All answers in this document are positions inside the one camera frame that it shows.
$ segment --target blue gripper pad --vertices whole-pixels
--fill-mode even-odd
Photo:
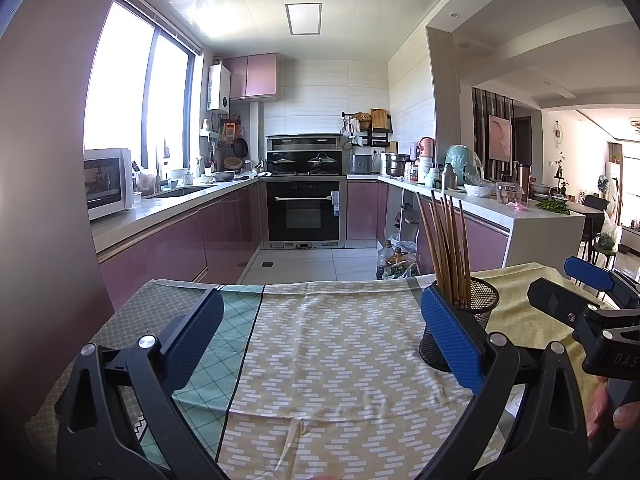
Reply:
[[[213,287],[182,318],[161,348],[162,389],[171,395],[187,385],[225,313],[225,301]]]
[[[564,262],[564,272],[601,292],[613,288],[613,278],[608,270],[596,267],[575,256],[570,256]]]
[[[468,316],[477,324],[476,320],[470,314],[454,314],[433,285],[422,293],[420,310],[458,382],[477,395],[484,384],[482,350],[464,329],[458,316]]]

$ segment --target kitchen sink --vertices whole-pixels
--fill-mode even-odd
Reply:
[[[216,184],[207,184],[206,186],[189,186],[189,187],[179,187],[177,189],[169,189],[167,191],[163,191],[160,193],[156,193],[152,196],[145,196],[146,200],[150,198],[168,198],[172,196],[185,196],[191,193],[195,193],[197,191],[202,191],[203,189],[209,189],[210,187],[214,187]]]

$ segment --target hand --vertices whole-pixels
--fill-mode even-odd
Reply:
[[[591,397],[591,410],[587,416],[587,438],[591,439],[598,432],[602,424],[602,416],[609,406],[607,395],[607,378],[598,377],[600,384]],[[630,402],[620,406],[613,413],[613,425],[619,430],[630,430],[640,416],[640,402]]]

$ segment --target wooden chopsticks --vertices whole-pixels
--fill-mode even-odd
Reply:
[[[449,196],[447,199],[443,194],[440,200],[436,200],[434,192],[431,191],[429,208],[433,225],[432,231],[424,204],[422,204],[420,195],[418,193],[416,195],[438,286],[453,306],[462,309],[470,308],[471,272],[462,202],[458,206],[461,227],[458,229],[453,198]],[[438,206],[442,209],[442,214],[438,211]]]

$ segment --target water heater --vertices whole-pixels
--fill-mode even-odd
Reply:
[[[207,92],[207,110],[217,114],[229,113],[229,88],[231,72],[221,64],[209,67],[209,91]]]

